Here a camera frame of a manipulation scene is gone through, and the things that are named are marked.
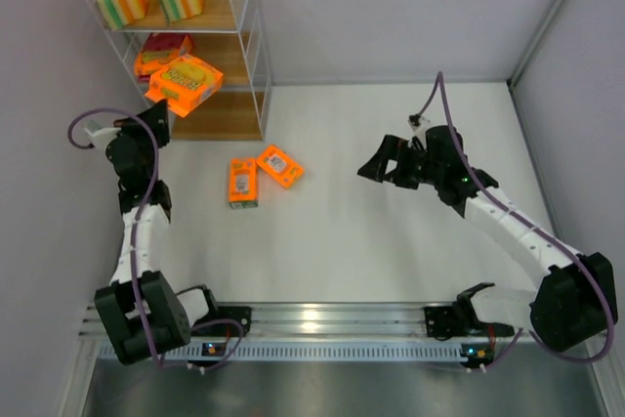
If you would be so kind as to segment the yellow smiley sponge orange box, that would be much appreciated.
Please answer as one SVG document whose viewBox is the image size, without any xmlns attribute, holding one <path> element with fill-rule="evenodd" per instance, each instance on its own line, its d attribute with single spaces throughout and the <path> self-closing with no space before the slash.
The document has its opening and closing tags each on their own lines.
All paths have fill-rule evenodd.
<svg viewBox="0 0 625 417">
<path fill-rule="evenodd" d="M 145 97 L 165 100 L 178 117 L 185 118 L 223 85 L 224 74 L 193 55 L 183 55 L 156 70 L 149 79 Z"/>
</svg>

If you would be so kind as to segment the orange box with barcode label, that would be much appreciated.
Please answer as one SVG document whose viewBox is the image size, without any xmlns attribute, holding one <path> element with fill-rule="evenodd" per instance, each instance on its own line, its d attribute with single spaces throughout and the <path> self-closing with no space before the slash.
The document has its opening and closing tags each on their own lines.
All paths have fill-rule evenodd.
<svg viewBox="0 0 625 417">
<path fill-rule="evenodd" d="M 283 188 L 291 188 L 305 174 L 304 167 L 276 145 L 269 145 L 256 163 Z"/>
</svg>

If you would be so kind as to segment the pink sponge orange box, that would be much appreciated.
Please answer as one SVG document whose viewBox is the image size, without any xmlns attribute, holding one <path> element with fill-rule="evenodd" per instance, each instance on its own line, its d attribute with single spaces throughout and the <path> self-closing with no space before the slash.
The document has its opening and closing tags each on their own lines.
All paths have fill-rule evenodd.
<svg viewBox="0 0 625 417">
<path fill-rule="evenodd" d="M 193 42 L 185 33 L 151 33 L 134 63 L 134 74 L 139 82 L 148 82 L 150 76 L 164 65 L 191 51 Z"/>
</svg>

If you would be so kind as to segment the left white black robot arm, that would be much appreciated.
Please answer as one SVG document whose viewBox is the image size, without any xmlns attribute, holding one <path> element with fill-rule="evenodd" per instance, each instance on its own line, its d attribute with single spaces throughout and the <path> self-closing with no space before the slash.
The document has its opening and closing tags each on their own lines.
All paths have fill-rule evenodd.
<svg viewBox="0 0 625 417">
<path fill-rule="evenodd" d="M 119 361 L 130 365 L 188 344 L 194 325 L 219 307 L 204 285 L 176 293 L 161 270 L 172 202 L 159 179 L 157 150 L 170 141 L 168 106 L 160 101 L 137 118 L 103 131 L 104 149 L 118 178 L 124 224 L 115 271 L 95 294 L 95 306 Z"/>
</svg>

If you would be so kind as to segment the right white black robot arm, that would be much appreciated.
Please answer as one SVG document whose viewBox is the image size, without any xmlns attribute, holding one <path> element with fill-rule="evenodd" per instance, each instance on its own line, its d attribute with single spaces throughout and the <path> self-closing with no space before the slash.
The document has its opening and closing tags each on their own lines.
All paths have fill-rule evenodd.
<svg viewBox="0 0 625 417">
<path fill-rule="evenodd" d="M 433 187 L 443 204 L 524 270 L 530 289 L 483 282 L 458 294 L 454 305 L 468 327 L 496 323 L 524 329 L 557 353 L 613 331 L 618 306 L 611 262 L 601 253 L 585 255 L 563 244 L 517 210 L 496 180 L 469 165 L 457 131 L 436 126 L 423 139 L 409 140 L 387 135 L 357 173 L 398 188 Z"/>
</svg>

